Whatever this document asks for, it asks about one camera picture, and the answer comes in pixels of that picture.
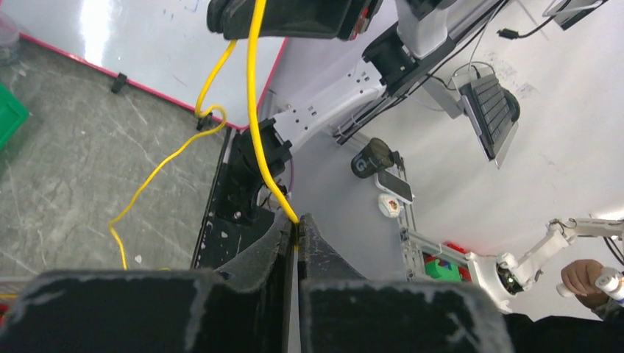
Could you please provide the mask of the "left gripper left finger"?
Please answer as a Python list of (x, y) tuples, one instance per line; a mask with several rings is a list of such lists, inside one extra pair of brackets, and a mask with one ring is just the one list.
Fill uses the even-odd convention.
[(281, 352), (295, 226), (278, 217), (218, 269), (58, 270), (31, 280), (3, 352)]

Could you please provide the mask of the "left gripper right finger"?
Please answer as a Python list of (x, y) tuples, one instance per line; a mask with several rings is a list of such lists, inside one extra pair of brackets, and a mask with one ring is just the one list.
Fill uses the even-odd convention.
[(512, 352), (502, 314), (469, 283), (369, 280), (299, 221), (303, 352)]

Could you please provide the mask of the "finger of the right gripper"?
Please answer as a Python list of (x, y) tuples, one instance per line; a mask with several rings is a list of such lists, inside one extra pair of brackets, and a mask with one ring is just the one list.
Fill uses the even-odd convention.
[[(352, 40), (365, 32), (380, 9), (377, 0), (268, 0), (261, 37)], [(255, 2), (210, 1), (207, 27), (225, 40), (249, 37)]]

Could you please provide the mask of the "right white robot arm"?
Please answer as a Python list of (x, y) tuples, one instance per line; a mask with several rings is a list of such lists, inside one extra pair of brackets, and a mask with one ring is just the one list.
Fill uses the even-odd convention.
[(368, 44), (352, 67), (312, 97), (271, 118), (258, 115), (255, 91), (262, 37), (352, 40), (365, 32), (379, 1), (212, 1), (211, 32), (247, 41), (248, 127), (233, 140), (216, 216), (245, 226), (267, 219), (258, 203), (267, 188), (286, 217), (299, 218), (275, 177), (292, 154), (331, 126), (344, 143), (384, 110), (424, 85), (459, 40), (503, 6), (501, 1), (396, 1), (395, 22)]

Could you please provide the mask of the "operator hand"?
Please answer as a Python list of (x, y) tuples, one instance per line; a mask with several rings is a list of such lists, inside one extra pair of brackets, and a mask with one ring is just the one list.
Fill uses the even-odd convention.
[(561, 270), (561, 280), (583, 306), (595, 310), (609, 300), (595, 285), (603, 269), (604, 265), (597, 260), (576, 260)]

